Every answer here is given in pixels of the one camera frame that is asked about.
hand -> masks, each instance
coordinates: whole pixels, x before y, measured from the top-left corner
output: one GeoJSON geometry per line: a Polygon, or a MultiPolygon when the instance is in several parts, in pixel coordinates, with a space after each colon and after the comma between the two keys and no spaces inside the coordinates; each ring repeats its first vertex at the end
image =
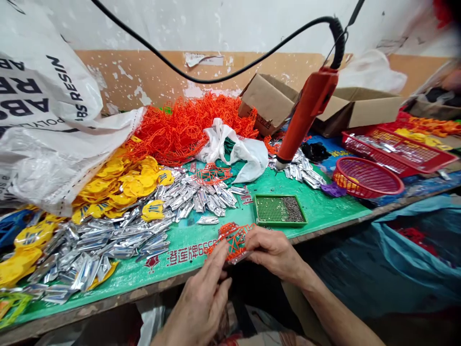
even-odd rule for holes
{"type": "Polygon", "coordinates": [[[178,303],[151,346],[207,345],[218,331],[232,279],[222,266],[229,244],[218,244],[202,269],[187,280],[178,303]]]}
{"type": "Polygon", "coordinates": [[[283,232],[270,231],[256,226],[248,232],[245,241],[246,249],[253,251],[248,259],[265,266],[282,280],[296,286],[303,286],[306,284],[306,278],[314,273],[283,232]]]}

white wall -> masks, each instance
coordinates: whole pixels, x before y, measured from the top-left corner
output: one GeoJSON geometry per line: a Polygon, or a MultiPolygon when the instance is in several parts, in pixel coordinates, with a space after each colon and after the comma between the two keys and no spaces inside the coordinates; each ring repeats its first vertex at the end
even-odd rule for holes
{"type": "MultiPolygon", "coordinates": [[[[74,49],[145,49],[90,0],[34,1],[50,8],[51,19],[74,49]]],[[[264,52],[319,16],[336,15],[346,25],[356,0],[103,0],[103,3],[160,50],[264,52]]],[[[430,4],[430,0],[366,0],[350,28],[346,51],[360,54],[375,48],[382,39],[398,40],[410,34],[398,53],[456,55],[459,41],[450,30],[436,30],[435,20],[430,23],[426,20],[423,28],[416,25],[416,35],[409,31],[409,25],[414,31],[412,22],[430,4]]],[[[326,55],[332,44],[327,25],[317,25],[280,51],[326,55]]]]}

green plastic tray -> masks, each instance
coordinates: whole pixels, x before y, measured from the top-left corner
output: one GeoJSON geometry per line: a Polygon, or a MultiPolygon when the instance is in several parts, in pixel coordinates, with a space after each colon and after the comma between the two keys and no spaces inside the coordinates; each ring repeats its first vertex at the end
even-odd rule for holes
{"type": "Polygon", "coordinates": [[[275,227],[303,227],[307,225],[307,218],[296,195],[255,195],[256,224],[259,226],[275,227]],[[294,197],[298,202],[299,210],[304,222],[287,222],[288,211],[282,202],[283,197],[294,197]]]}

workbench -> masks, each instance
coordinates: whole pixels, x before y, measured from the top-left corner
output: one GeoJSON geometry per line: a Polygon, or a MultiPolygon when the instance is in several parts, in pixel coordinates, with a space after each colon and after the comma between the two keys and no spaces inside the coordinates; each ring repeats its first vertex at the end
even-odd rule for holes
{"type": "MultiPolygon", "coordinates": [[[[334,155],[325,161],[321,168],[323,171],[326,171],[326,173],[331,173],[331,167],[334,167],[332,162],[336,161],[341,156],[348,155],[348,153],[343,152],[344,150],[333,141],[325,141],[328,143],[328,145],[326,145],[328,151],[333,152],[334,155]]],[[[446,182],[443,188],[440,188],[440,184],[436,184],[438,188],[435,191],[419,196],[413,196],[413,194],[421,189],[412,188],[410,186],[406,189],[399,200],[374,208],[373,210],[369,210],[350,196],[339,199],[329,198],[324,196],[318,190],[310,189],[305,184],[288,180],[284,174],[278,174],[275,177],[275,172],[268,168],[263,176],[261,176],[256,182],[247,185],[249,197],[242,196],[239,199],[239,208],[236,210],[229,210],[229,213],[223,219],[225,219],[224,222],[235,221],[240,225],[254,222],[253,205],[251,204],[251,196],[254,194],[297,194],[301,200],[304,212],[309,219],[309,224],[303,229],[284,229],[284,231],[293,244],[298,244],[354,224],[359,224],[361,222],[377,218],[419,200],[447,192],[455,187],[461,186],[461,173],[457,172],[452,173],[451,175],[453,176],[453,179],[446,182]]],[[[207,243],[209,244],[210,241],[217,237],[217,227],[212,227],[210,225],[195,225],[196,220],[193,217],[188,218],[187,220],[182,220],[181,222],[182,224],[180,223],[179,225],[180,228],[176,230],[172,229],[172,231],[174,231],[172,234],[175,236],[171,237],[172,246],[170,249],[179,249],[183,245],[186,247],[187,245],[196,244],[198,242],[201,242],[202,245],[207,243]],[[200,234],[200,236],[191,240],[191,238],[187,235],[188,229],[194,229],[194,231],[200,234]]],[[[72,306],[72,300],[64,304],[62,307],[56,305],[48,307],[48,310],[50,310],[51,313],[48,313],[48,315],[44,317],[39,316],[41,313],[40,310],[28,312],[28,314],[18,318],[18,322],[26,323],[20,324],[16,328],[6,330],[0,334],[0,345],[8,345],[31,337],[40,336],[67,324],[94,316],[123,304],[135,302],[154,293],[162,292],[171,287],[183,284],[190,276],[194,275],[199,270],[206,257],[206,255],[203,254],[202,248],[201,256],[197,256],[197,258],[194,258],[194,260],[191,260],[190,262],[170,267],[171,259],[167,258],[167,256],[170,255],[160,255],[160,261],[154,261],[152,263],[134,264],[134,261],[132,261],[133,266],[136,265],[138,269],[143,268],[143,273],[146,275],[158,275],[162,272],[162,270],[164,270],[165,275],[159,276],[159,278],[161,278],[160,281],[156,280],[157,282],[152,283],[153,277],[137,277],[130,271],[129,266],[123,261],[121,263],[121,268],[117,269],[114,277],[110,278],[108,282],[105,283],[111,289],[109,294],[104,292],[105,289],[109,289],[104,288],[105,284],[103,284],[99,291],[95,290],[94,293],[91,292],[89,295],[85,296],[85,299],[87,299],[88,302],[85,302],[84,304],[82,304],[82,299],[80,299],[80,302],[76,299],[77,303],[74,301],[74,304],[77,304],[77,306],[75,307],[72,306]],[[120,280],[129,282],[132,288],[125,285],[122,292],[114,293],[117,292],[114,288],[117,286],[117,281],[120,280]],[[53,312],[52,309],[61,309],[61,311],[53,312]],[[28,317],[31,320],[21,320],[21,318],[24,317],[28,317]]]]}

red plastic basket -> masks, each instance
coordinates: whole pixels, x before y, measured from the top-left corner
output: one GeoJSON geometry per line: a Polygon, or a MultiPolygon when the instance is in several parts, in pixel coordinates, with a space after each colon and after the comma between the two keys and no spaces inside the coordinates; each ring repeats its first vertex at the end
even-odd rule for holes
{"type": "Polygon", "coordinates": [[[343,157],[336,161],[333,180],[347,189],[349,195],[376,198],[402,193],[402,180],[377,163],[356,157],[343,157]]]}
{"type": "Polygon", "coordinates": [[[343,132],[343,146],[350,152],[378,162],[399,177],[429,174],[438,171],[458,158],[447,152],[416,142],[380,126],[366,126],[343,132]],[[401,152],[389,153],[360,140],[354,135],[364,135],[387,143],[401,152]]]}

